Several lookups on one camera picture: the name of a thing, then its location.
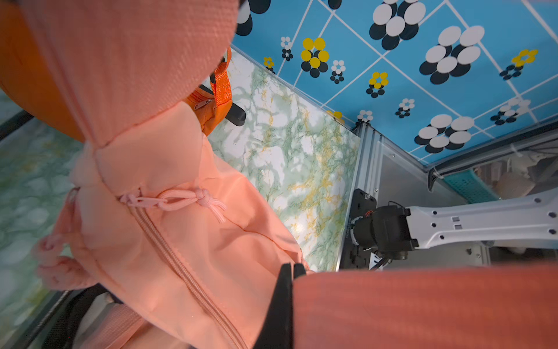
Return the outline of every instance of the pink drawstring cord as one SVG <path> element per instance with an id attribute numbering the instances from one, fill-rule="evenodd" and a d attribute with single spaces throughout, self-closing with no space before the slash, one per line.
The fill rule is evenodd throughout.
<path id="1" fill-rule="evenodd" d="M 197 202 L 200 206 L 209 208 L 219 223 L 225 222 L 225 217 L 217 208 L 223 211 L 227 209 L 222 201 L 214 199 L 207 189 L 196 188 L 195 190 L 169 189 L 156 198 L 137 197 L 134 194 L 125 194 L 120 197 L 120 202 L 134 207 L 158 206 L 163 211 L 175 211 Z"/>

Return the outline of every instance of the black strap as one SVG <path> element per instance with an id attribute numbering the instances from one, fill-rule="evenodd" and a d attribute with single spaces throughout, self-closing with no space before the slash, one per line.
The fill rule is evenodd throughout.
<path id="1" fill-rule="evenodd" d="M 302 264 L 294 266 L 295 279 L 306 275 Z M 291 265 L 283 264 L 271 297 L 262 331 L 253 349 L 292 349 L 292 276 Z"/>
<path id="2" fill-rule="evenodd" d="M 91 286 L 72 298 L 46 336 L 42 349 L 70 348 L 78 332 L 81 319 L 85 316 L 95 298 L 107 292 L 100 284 Z"/>

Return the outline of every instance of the pink backpack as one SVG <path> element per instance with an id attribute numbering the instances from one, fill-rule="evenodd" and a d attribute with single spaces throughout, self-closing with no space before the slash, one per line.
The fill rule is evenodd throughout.
<path id="1" fill-rule="evenodd" d="M 46 286 L 101 283 L 176 347 L 251 348 L 281 265 L 307 264 L 180 102 L 230 45 L 238 1 L 20 3 L 87 140 L 36 247 Z"/>

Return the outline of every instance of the orange fabric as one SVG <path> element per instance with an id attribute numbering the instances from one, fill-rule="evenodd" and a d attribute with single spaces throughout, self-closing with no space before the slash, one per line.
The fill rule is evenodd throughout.
<path id="1" fill-rule="evenodd" d="M 221 62 L 214 72 L 215 83 L 211 83 L 214 94 L 201 88 L 196 88 L 184 102 L 196 113 L 201 125 L 201 131 L 209 136 L 216 126 L 226 118 L 233 105 L 233 93 L 230 90 L 230 81 L 227 68 L 232 58 L 230 47 L 227 48 L 227 61 Z"/>
<path id="2" fill-rule="evenodd" d="M 0 1 L 0 87 L 23 110 L 83 142 L 19 6 L 10 1 Z"/>
<path id="3" fill-rule="evenodd" d="M 218 66 L 238 14 L 235 0 L 18 3 L 95 148 L 189 95 Z"/>
<path id="4" fill-rule="evenodd" d="M 221 62 L 215 70 L 215 83 L 211 83 L 211 89 L 215 94 L 215 105 L 217 107 L 226 104 L 233 98 L 230 91 L 229 75 L 227 75 L 227 68 L 229 67 L 230 60 L 233 54 L 230 47 L 227 48 L 227 60 Z"/>
<path id="5" fill-rule="evenodd" d="M 293 284 L 294 348 L 556 348 L 558 266 L 342 271 Z"/>

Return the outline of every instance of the marble surface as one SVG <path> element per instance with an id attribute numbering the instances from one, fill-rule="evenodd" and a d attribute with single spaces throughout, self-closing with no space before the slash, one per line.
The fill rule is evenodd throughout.
<path id="1" fill-rule="evenodd" d="M 29 252 L 52 230 L 80 150 L 37 119 L 0 142 L 0 347 L 47 295 Z"/>
<path id="2" fill-rule="evenodd" d="M 258 188 L 313 270 L 334 270 L 359 139 L 236 52 L 229 76 L 247 119 L 215 129 L 215 153 Z M 36 119 L 0 142 L 0 347 L 47 295 L 29 251 L 52 229 L 80 150 Z"/>
<path id="3" fill-rule="evenodd" d="M 213 150 L 258 188 L 311 268 L 333 271 L 359 138 L 239 53 L 228 71 L 247 118 L 222 122 L 209 135 Z"/>
<path id="4" fill-rule="evenodd" d="M 0 123 L 8 120 L 22 109 L 13 103 L 8 96 L 0 89 Z"/>

